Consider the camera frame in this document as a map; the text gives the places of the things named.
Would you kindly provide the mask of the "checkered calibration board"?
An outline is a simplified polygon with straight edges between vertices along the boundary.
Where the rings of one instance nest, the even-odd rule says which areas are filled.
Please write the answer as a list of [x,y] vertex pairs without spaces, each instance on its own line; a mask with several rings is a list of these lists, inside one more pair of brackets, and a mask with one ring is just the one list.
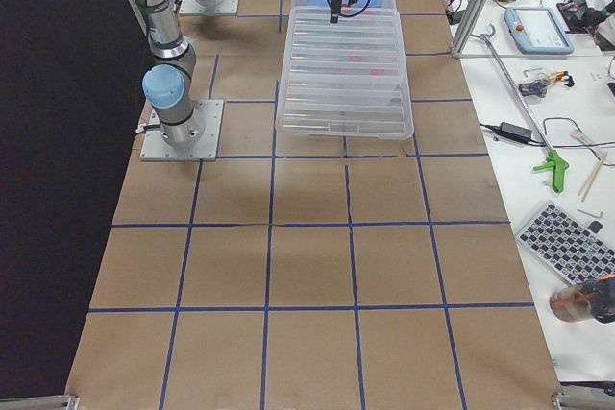
[[614,249],[552,202],[518,229],[516,239],[568,284],[614,274]]

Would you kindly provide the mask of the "small allen key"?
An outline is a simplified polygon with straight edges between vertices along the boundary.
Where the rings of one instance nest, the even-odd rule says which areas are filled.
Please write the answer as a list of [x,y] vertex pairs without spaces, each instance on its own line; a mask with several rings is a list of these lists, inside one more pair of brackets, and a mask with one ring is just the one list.
[[603,212],[602,211],[600,211],[598,213],[593,213],[593,212],[586,211],[586,210],[583,210],[583,209],[580,209],[580,208],[578,208],[577,211],[579,213],[582,213],[584,215],[587,215],[587,216],[589,216],[591,218],[594,218],[594,219],[597,219],[597,220],[601,220],[602,217],[603,217]]

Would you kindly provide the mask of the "long metal reacher grabber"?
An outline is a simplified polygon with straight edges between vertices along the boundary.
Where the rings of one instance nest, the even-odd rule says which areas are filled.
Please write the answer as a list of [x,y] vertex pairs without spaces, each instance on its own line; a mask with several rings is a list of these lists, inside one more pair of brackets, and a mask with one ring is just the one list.
[[496,34],[495,26],[492,23],[489,23],[486,26],[486,28],[487,28],[486,32],[478,34],[478,35],[472,34],[472,37],[478,38],[485,43],[486,47],[490,51],[495,62],[498,64],[500,70],[504,74],[504,77],[508,83],[508,86],[511,88],[518,102],[524,109],[525,113],[528,115],[533,126],[535,127],[535,129],[537,129],[538,133],[540,134],[545,144],[545,149],[547,150],[547,160],[542,165],[535,166],[533,170],[543,171],[543,170],[552,169],[553,170],[552,189],[555,193],[562,193],[564,191],[565,173],[566,173],[566,170],[569,168],[569,164],[566,160],[564,160],[559,155],[559,153],[557,152],[557,150],[554,148],[549,138],[547,137],[546,132],[541,128],[538,118],[536,117],[532,109],[529,107],[529,104],[527,103],[525,97],[522,95],[521,91],[519,90],[518,85],[515,84],[508,69],[505,67],[505,64],[502,58],[497,53],[494,45],[492,44],[491,38]]

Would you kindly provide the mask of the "clear plastic box lid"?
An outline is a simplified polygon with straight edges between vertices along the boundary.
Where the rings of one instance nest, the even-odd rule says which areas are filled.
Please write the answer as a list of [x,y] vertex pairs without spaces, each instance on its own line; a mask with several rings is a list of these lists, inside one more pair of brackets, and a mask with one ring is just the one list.
[[294,135],[413,136],[401,18],[369,9],[335,24],[321,7],[291,10],[277,129]]

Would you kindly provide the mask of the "amber plastic bottle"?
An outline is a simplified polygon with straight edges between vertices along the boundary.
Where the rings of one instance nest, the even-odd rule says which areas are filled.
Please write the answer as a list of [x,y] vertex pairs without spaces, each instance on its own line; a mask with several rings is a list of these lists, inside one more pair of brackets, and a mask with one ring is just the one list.
[[549,298],[553,314],[564,322],[614,321],[614,276],[606,275],[563,288]]

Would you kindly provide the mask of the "teach pendant with screen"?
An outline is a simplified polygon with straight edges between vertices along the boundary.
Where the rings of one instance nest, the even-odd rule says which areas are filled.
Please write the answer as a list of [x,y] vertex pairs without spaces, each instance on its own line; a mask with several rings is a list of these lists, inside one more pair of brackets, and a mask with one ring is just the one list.
[[530,55],[570,55],[575,47],[550,8],[507,8],[504,21],[517,48]]

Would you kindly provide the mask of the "black power adapter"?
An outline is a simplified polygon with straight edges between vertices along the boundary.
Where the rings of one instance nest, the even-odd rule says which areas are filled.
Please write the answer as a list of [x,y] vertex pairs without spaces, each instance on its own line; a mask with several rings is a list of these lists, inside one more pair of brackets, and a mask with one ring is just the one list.
[[502,122],[499,126],[500,134],[506,139],[522,144],[530,144],[532,141],[532,130],[520,127],[507,122]]

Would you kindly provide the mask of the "wooden chopsticks pair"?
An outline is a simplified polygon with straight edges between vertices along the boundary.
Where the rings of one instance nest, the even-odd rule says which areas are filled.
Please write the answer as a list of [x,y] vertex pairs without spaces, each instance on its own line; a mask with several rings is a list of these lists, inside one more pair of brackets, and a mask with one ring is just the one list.
[[580,200],[582,202],[584,202],[589,193],[590,190],[597,178],[597,176],[599,175],[601,169],[605,166],[606,161],[608,159],[608,153],[604,153],[601,157],[600,160],[598,161],[598,163],[595,165],[595,167],[593,168],[593,170],[591,171],[591,173],[589,174],[589,176],[587,177],[587,179],[585,180],[585,182],[583,183],[583,185],[581,186],[578,195],[580,196]]

